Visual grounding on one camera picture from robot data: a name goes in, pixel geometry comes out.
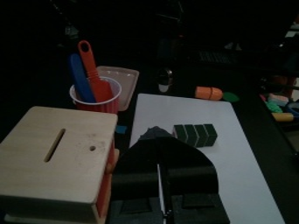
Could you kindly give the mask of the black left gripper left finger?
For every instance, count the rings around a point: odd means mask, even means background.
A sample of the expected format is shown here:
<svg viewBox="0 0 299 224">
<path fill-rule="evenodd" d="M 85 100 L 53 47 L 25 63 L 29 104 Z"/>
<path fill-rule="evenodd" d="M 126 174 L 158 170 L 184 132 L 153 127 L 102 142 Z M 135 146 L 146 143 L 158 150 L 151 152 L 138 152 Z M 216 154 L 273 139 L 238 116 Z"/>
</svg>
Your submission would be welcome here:
<svg viewBox="0 0 299 224">
<path fill-rule="evenodd" d="M 113 177 L 109 224 L 165 224 L 154 127 L 121 155 Z"/>
</svg>

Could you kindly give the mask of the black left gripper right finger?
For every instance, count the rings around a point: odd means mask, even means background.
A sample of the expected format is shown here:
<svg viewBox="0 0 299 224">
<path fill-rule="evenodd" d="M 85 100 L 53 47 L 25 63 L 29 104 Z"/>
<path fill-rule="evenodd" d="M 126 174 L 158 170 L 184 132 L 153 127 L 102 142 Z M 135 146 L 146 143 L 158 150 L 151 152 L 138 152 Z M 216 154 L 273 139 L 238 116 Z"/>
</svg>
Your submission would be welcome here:
<svg viewBox="0 0 299 224">
<path fill-rule="evenodd" d="M 155 146 L 166 224 L 230 224 L 213 162 L 159 127 Z"/>
</svg>

